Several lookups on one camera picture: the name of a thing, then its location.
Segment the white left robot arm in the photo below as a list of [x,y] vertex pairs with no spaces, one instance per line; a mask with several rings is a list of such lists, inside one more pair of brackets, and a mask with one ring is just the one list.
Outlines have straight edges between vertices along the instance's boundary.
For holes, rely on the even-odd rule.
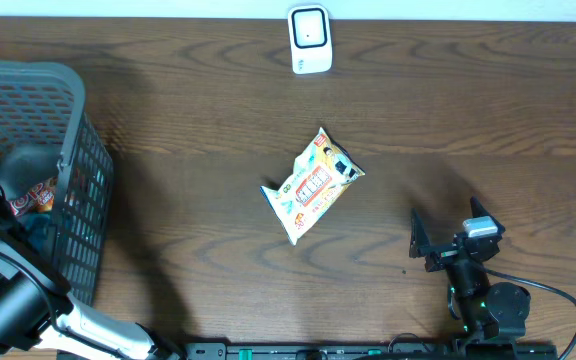
[[0,355],[54,349],[84,359],[184,359],[185,350],[137,324],[112,319],[74,297],[40,256],[0,186]]

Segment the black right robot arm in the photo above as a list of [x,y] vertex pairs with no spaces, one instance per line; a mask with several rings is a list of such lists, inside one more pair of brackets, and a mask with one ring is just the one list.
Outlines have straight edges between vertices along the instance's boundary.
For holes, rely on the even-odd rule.
[[505,227],[476,198],[470,199],[472,216],[449,243],[435,245],[416,210],[411,211],[409,256],[425,260],[428,272],[447,274],[471,342],[514,341],[526,334],[530,293],[510,282],[491,283],[483,263],[499,253]]

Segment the yellow white snack bag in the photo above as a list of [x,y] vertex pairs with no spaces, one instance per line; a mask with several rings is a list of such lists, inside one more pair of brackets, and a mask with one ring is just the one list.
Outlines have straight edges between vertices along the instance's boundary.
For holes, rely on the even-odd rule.
[[260,192],[296,246],[347,187],[364,175],[348,152],[320,127],[295,158],[292,174],[276,190],[261,186]]

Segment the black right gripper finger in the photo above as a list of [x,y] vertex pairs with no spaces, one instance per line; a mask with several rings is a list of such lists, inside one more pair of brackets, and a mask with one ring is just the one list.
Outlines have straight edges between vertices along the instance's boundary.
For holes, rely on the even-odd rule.
[[496,223],[496,225],[498,226],[499,230],[497,234],[503,234],[505,232],[505,227],[496,220],[496,218],[494,216],[492,216],[484,207],[483,205],[479,202],[479,200],[476,197],[471,197],[470,198],[470,208],[471,208],[471,212],[472,212],[472,217],[471,218],[476,218],[476,217],[482,217],[482,216],[490,216],[494,222]]
[[409,257],[425,257],[430,247],[430,240],[425,231],[423,221],[416,209],[411,210],[411,239]]

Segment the orange red candy bar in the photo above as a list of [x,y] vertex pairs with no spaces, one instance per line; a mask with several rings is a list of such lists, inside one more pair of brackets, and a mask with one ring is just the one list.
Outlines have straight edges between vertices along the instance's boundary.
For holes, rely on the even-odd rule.
[[56,197],[57,181],[57,177],[51,177],[31,187],[23,196],[9,201],[12,214],[20,217],[27,213],[50,212]]

